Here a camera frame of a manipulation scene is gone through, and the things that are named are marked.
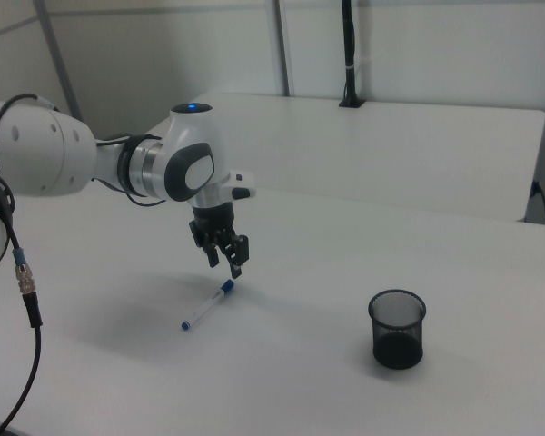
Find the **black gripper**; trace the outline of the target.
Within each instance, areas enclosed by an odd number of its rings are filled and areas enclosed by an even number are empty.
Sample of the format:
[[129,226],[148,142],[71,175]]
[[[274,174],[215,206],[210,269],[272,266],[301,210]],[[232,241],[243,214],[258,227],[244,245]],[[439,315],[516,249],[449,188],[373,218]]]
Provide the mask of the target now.
[[242,274],[242,265],[249,260],[249,239],[235,232],[233,221],[232,203],[194,207],[190,228],[196,246],[205,251],[209,266],[213,268],[219,263],[218,247],[230,264],[231,277],[237,279]]

